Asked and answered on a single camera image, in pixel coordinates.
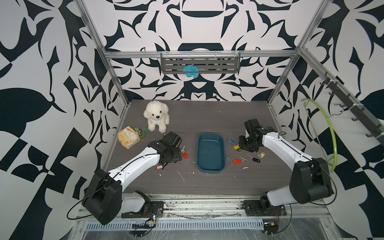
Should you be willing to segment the teal plastic storage box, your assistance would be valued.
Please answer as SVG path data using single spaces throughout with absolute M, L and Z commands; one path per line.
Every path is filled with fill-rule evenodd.
M 201 172 L 217 174 L 226 166 L 223 138 L 214 133 L 202 133 L 198 139 L 197 166 Z

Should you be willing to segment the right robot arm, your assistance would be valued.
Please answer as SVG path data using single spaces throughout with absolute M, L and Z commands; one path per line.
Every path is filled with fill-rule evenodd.
M 258 152 L 260 147 L 271 150 L 292 171 L 287 186 L 268 191 L 260 198 L 264 209 L 290 204 L 307 204 L 337 195 L 327 161 L 313 158 L 283 138 L 285 132 L 262 127 L 257 119 L 245 122 L 246 134 L 239 137 L 239 147 Z

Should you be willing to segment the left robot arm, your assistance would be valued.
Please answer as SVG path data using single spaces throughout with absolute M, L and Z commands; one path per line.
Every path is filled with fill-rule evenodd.
M 102 225 L 110 223 L 123 214 L 145 214 L 149 211 L 150 199 L 140 191 L 123 197 L 124 190 L 151 167 L 163 169 L 169 163 L 182 160 L 182 138 L 169 132 L 162 139 L 152 141 L 133 159 L 106 172 L 97 171 L 82 200 L 82 206 Z

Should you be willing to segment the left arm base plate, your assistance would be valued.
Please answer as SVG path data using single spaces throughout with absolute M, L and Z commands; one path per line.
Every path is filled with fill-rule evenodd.
M 164 205 L 165 203 L 163 201 L 150 201 L 148 204 L 145 204 L 139 212 L 123 213 L 121 215 L 121 218 L 122 219 L 150 218 L 152 217 L 153 214 L 155 214 L 157 218 L 160 218 L 162 217 L 164 212 Z

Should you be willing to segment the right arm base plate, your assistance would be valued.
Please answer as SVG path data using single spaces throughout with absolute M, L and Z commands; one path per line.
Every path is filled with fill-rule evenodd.
M 259 200 L 244 200 L 242 207 L 248 217 L 276 217 L 287 215 L 286 208 L 283 205 L 271 205 L 267 198 L 267 193 L 262 193 Z

